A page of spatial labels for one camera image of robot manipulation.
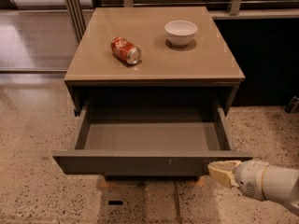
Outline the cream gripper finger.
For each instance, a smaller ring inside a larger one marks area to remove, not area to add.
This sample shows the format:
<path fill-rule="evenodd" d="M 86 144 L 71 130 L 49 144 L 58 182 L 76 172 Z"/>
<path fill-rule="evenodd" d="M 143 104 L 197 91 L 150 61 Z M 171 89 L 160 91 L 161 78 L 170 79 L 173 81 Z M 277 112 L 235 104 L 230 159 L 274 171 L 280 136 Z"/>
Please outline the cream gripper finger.
<path fill-rule="evenodd" d="M 213 161 L 207 167 L 215 172 L 233 172 L 241 161 Z"/>
<path fill-rule="evenodd" d="M 226 188 L 239 187 L 232 171 L 222 171 L 218 169 L 210 169 L 209 174 L 220 184 Z"/>

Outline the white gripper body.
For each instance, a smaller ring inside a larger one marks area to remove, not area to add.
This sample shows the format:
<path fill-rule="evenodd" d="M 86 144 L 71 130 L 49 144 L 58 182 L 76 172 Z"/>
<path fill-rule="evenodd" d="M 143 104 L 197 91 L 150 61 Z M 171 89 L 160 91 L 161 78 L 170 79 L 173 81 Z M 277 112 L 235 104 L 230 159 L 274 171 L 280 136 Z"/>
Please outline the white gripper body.
<path fill-rule="evenodd" d="M 247 197 L 264 201 L 263 174 L 269 166 L 265 161 L 244 161 L 235 170 L 235 180 L 239 190 Z"/>

